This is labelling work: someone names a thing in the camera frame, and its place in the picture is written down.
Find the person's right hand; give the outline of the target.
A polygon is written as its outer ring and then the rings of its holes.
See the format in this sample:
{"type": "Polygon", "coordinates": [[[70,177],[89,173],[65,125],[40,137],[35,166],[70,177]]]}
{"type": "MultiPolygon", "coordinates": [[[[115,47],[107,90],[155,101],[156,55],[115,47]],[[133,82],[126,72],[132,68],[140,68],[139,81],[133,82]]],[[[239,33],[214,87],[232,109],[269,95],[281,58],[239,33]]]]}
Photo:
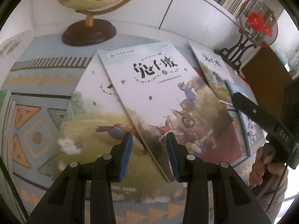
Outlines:
{"type": "Polygon", "coordinates": [[[259,186],[263,183],[263,176],[268,170],[269,173],[273,175],[282,176],[285,165],[284,163],[271,163],[271,164],[264,164],[262,163],[263,156],[263,147],[258,148],[256,152],[255,162],[252,165],[252,171],[249,174],[249,183],[252,187],[259,186]]]}

